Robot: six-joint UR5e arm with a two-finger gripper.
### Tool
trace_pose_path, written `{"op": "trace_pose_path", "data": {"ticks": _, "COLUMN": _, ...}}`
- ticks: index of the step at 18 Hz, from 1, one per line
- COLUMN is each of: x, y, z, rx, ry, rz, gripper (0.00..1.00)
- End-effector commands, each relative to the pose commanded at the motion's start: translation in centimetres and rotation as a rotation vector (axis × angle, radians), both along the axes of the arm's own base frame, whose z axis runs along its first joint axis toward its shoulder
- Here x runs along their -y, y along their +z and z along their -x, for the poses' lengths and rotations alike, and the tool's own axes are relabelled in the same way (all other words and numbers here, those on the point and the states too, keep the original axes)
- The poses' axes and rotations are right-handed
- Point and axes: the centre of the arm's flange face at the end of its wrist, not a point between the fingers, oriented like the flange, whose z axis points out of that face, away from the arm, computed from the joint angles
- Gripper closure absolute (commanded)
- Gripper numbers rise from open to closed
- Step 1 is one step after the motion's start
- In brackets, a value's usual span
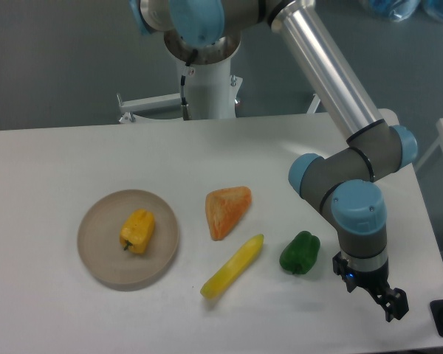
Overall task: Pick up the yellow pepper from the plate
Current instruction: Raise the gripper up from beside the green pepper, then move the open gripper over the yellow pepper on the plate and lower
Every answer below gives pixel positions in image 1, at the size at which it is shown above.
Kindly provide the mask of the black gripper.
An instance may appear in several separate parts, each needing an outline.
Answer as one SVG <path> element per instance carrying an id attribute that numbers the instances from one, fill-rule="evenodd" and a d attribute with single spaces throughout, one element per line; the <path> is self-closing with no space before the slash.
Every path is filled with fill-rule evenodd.
<path id="1" fill-rule="evenodd" d="M 338 252 L 332 258 L 333 272 L 340 276 L 351 293 L 355 288 L 365 289 L 373 300 L 385 311 L 386 322 L 400 320 L 409 311 L 408 298 L 400 288 L 392 289 L 388 284 L 388 259 L 381 265 L 373 265 L 372 270 L 353 268 L 353 260 L 347 260 Z"/>

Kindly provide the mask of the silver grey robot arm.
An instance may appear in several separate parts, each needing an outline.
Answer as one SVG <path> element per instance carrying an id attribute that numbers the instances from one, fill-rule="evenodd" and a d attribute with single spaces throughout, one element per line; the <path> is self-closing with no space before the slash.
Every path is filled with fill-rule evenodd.
<path id="1" fill-rule="evenodd" d="M 414 135 L 390 126 L 324 27 L 313 1 L 131 1 L 143 35 L 161 32 L 179 61 L 184 119 L 221 119 L 235 114 L 232 80 L 209 78 L 213 65 L 229 60 L 248 27 L 266 23 L 278 33 L 306 75 L 347 148 L 325 159 L 297 158 L 289 183 L 336 230 L 340 252 L 334 273 L 349 291 L 365 289 L 387 320 L 408 312 L 406 293 L 388 284 L 386 207 L 376 182 L 410 164 Z"/>

